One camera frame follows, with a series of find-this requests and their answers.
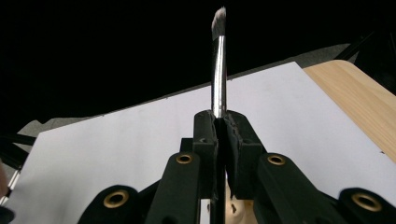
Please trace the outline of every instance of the white paper sheet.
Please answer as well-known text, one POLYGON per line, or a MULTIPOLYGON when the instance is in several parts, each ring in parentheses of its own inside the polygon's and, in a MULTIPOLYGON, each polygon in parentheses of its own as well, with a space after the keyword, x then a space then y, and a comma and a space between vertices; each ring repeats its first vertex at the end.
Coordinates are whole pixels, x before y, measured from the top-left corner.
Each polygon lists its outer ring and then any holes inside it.
MULTIPOLYGON (((227 92, 228 109, 247 116, 267 151, 291 158, 319 190, 337 198, 360 187, 396 205, 395 163, 297 63, 229 80, 227 92)), ((41 133, 6 204, 12 223, 77 224, 101 190, 144 189, 207 109, 209 86, 41 133)))

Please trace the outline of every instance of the brass insert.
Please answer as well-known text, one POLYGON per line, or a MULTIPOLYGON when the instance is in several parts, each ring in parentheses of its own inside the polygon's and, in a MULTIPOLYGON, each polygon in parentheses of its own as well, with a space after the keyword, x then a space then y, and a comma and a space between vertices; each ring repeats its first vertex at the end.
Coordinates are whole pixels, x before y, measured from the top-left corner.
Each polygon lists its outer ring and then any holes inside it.
POLYGON ((286 161, 285 161, 285 159, 283 159, 283 157, 277 156, 277 155, 269 156, 267 159, 273 165, 284 165, 286 163, 286 161))
POLYGON ((103 201, 103 204, 107 208, 116 208, 125 204, 126 201, 128 201, 128 198, 128 192, 124 189, 119 189, 107 195, 103 201))
POLYGON ((187 164, 192 161, 192 156, 187 155, 187 154, 180 155, 176 158, 176 161, 180 164, 187 164))
POLYGON ((372 212, 379 212, 382 209, 382 205, 377 199, 365 193, 353 194, 352 201, 358 206, 372 212))

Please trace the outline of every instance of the brush bristles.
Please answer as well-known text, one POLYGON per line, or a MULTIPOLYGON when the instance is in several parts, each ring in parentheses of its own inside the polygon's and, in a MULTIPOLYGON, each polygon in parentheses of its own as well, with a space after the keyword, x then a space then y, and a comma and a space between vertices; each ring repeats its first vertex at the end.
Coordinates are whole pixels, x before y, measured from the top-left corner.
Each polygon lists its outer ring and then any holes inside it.
POLYGON ((221 7, 212 21, 212 39, 215 40, 221 35, 225 35, 225 7, 221 7))

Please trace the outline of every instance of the silver ferrule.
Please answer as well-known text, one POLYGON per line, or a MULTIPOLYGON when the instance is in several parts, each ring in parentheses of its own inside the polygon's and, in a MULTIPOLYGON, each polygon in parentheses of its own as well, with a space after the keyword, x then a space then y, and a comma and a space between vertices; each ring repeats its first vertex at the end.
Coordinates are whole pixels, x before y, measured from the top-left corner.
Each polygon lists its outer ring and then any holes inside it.
POLYGON ((219 36, 213 42, 212 69, 212 112, 215 118, 220 119, 225 116, 227 110, 227 67, 224 35, 219 36))

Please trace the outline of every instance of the brush handle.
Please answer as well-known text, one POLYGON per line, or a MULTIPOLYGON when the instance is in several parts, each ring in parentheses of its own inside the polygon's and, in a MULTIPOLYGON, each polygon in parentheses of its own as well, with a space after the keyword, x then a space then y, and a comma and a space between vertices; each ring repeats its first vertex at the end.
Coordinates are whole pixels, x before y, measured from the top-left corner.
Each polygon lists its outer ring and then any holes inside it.
POLYGON ((227 110, 225 55, 225 36, 221 35, 213 41, 212 112, 217 119, 223 118, 227 110))

